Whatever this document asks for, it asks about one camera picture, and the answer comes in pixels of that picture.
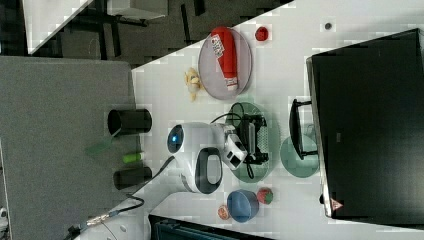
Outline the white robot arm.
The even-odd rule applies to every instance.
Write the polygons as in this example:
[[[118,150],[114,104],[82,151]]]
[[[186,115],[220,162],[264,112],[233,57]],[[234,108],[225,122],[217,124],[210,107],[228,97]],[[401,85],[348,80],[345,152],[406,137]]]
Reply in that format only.
[[[138,191],[109,212],[75,227],[71,240],[149,240],[148,215],[177,192],[211,194],[223,179],[223,167],[264,162],[257,134],[267,126],[261,115],[237,114],[224,123],[190,122],[174,126],[167,138],[170,158]]]

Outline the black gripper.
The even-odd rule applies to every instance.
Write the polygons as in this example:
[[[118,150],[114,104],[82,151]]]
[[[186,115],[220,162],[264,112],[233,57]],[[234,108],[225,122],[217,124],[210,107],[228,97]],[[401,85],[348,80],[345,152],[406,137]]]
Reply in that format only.
[[[265,117],[262,115],[244,114],[237,126],[237,134],[247,149],[248,156],[244,160],[246,164],[262,165],[269,160],[268,154],[263,153],[258,147],[258,133],[262,127],[266,127]]]

